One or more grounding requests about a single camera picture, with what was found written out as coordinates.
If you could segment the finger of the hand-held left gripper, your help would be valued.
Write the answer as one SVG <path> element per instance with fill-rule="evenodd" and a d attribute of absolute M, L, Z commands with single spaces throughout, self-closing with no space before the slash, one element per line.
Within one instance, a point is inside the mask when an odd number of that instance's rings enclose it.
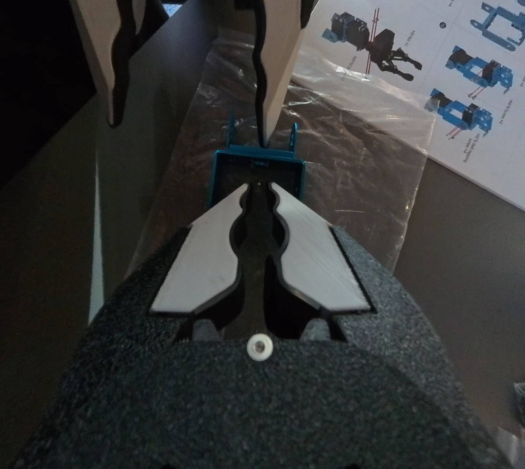
<path fill-rule="evenodd" d="M 143 29 L 147 0 L 69 0 L 89 69 L 111 127 L 122 123 L 129 58 Z"/>
<path fill-rule="evenodd" d="M 276 129 L 314 0 L 234 0 L 255 15 L 253 66 L 257 77 L 258 140 L 266 148 Z"/>

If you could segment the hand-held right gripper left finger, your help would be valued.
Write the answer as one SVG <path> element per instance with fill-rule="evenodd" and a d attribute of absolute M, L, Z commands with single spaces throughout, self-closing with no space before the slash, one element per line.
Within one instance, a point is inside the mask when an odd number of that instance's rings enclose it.
<path fill-rule="evenodd" d="M 242 184 L 189 226 L 151 314 L 197 315 L 237 289 L 249 191 L 250 185 Z"/>

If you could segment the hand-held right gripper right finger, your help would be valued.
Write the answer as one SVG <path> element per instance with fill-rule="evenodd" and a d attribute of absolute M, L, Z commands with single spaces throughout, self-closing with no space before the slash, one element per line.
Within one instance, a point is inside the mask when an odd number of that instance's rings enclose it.
<path fill-rule="evenodd" d="M 332 225 L 275 182 L 273 214 L 285 232 L 277 253 L 281 285 L 316 310 L 329 315 L 369 312 L 372 306 Z"/>

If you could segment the blue metal bracket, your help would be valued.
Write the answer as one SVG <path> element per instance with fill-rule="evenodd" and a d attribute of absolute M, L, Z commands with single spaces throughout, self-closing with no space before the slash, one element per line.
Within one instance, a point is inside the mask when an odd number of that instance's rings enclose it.
<path fill-rule="evenodd" d="M 213 155 L 208 207 L 215 206 L 240 184 L 259 181 L 275 182 L 302 201 L 306 166 L 296 157 L 297 129 L 297 124 L 293 123 L 287 149 L 233 144 L 235 116 L 230 113 L 226 147 Z"/>

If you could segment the clear plastic bag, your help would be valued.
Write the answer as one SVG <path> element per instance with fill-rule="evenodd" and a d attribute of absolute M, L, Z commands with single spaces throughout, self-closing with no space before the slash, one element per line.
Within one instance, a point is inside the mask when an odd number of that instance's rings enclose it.
<path fill-rule="evenodd" d="M 231 115 L 233 144 L 258 145 L 252 54 L 252 35 L 220 29 L 126 275 L 207 210 L 214 154 L 226 147 Z M 297 124 L 303 201 L 391 273 L 437 118 L 423 100 L 306 48 L 272 135 L 271 147 L 285 149 Z"/>

